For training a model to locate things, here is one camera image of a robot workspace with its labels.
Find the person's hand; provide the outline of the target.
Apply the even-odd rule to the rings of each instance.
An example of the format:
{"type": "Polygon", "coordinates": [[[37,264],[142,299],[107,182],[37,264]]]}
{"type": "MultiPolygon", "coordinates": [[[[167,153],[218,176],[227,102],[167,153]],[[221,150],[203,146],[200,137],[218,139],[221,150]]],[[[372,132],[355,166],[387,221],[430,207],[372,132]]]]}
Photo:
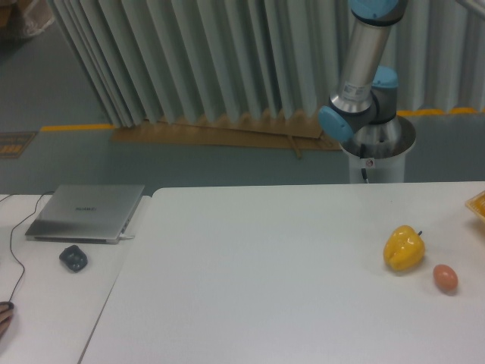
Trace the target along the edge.
{"type": "Polygon", "coordinates": [[[11,301],[4,301],[0,304],[0,336],[8,330],[14,317],[15,305],[11,301]]]}

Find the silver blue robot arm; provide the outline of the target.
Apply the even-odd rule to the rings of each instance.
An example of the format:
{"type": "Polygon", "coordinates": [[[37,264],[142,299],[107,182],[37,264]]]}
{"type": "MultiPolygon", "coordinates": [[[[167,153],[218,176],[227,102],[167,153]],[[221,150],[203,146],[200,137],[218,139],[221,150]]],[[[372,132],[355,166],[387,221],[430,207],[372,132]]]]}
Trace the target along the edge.
{"type": "Polygon", "coordinates": [[[399,109],[484,108],[482,1],[351,1],[355,19],[338,85],[318,113],[329,137],[359,158],[415,143],[399,109]]]}

